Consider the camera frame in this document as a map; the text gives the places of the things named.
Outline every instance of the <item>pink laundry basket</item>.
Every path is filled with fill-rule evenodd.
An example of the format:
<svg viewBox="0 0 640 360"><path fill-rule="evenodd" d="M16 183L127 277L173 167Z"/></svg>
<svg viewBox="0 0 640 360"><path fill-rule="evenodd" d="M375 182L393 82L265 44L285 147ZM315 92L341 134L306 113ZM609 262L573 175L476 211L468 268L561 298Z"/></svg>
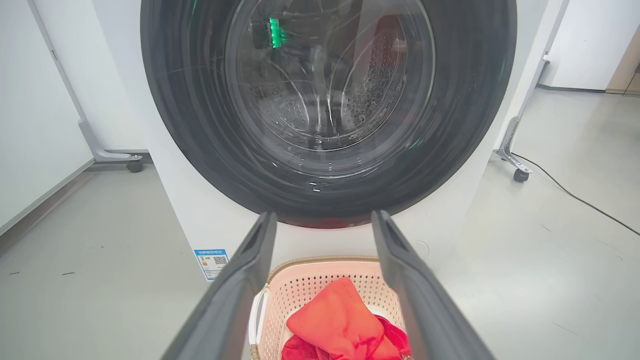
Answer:
<svg viewBox="0 0 640 360"><path fill-rule="evenodd" d="M382 279L378 259L334 256L294 260L275 268L253 301L248 332L252 359L280 360L282 348L293 335L286 325L289 317L341 277L353 281L372 313L406 332L398 297Z"/></svg>

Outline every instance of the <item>red towel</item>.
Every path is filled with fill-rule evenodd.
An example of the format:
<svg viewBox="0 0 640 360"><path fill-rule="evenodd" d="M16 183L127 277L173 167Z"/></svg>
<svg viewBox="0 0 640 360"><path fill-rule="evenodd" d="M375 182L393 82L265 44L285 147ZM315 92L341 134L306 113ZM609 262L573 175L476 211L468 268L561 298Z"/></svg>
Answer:
<svg viewBox="0 0 640 360"><path fill-rule="evenodd" d="M287 326L294 336L282 360L402 360L411 354L406 334L374 316L348 277L327 285Z"/></svg>

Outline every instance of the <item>front-loading washing machine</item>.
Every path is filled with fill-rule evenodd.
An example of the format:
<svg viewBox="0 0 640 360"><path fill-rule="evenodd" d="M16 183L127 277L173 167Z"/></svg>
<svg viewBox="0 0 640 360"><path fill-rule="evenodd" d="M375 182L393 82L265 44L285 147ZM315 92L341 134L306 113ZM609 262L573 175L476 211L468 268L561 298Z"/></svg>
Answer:
<svg viewBox="0 0 640 360"><path fill-rule="evenodd" d="M432 268L449 254L497 137L514 1L94 6L208 280L265 211L272 266L375 256L373 209Z"/></svg>

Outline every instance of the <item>white wall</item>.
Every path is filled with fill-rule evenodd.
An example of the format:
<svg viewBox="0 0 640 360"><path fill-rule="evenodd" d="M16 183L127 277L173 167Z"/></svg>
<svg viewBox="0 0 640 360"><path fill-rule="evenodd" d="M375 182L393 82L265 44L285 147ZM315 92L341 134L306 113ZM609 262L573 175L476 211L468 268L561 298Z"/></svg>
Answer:
<svg viewBox="0 0 640 360"><path fill-rule="evenodd" d="M500 124L494 149L504 138L509 121L520 116L542 70L542 57L551 46L569 0L518 0L518 40L509 86L495 117Z"/></svg>
<svg viewBox="0 0 640 360"><path fill-rule="evenodd" d="M0 1L0 234L93 156L26 0Z"/></svg>
<svg viewBox="0 0 640 360"><path fill-rule="evenodd" d="M571 0L541 79L605 90L640 24L640 0Z"/></svg>
<svg viewBox="0 0 640 360"><path fill-rule="evenodd" d="M146 149L90 0L35 0L58 58L102 146Z"/></svg>

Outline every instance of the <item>blue label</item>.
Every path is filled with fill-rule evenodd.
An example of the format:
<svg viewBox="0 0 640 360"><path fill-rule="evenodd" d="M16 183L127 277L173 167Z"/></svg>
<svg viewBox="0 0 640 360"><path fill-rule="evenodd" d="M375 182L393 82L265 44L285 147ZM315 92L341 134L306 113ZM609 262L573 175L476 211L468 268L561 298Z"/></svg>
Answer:
<svg viewBox="0 0 640 360"><path fill-rule="evenodd" d="M196 252L196 256L199 255L227 255L227 252L224 249L216 249L216 250L194 250Z"/></svg>
<svg viewBox="0 0 640 360"><path fill-rule="evenodd" d="M208 281L215 280L229 262L225 249L194 250L193 252Z"/></svg>

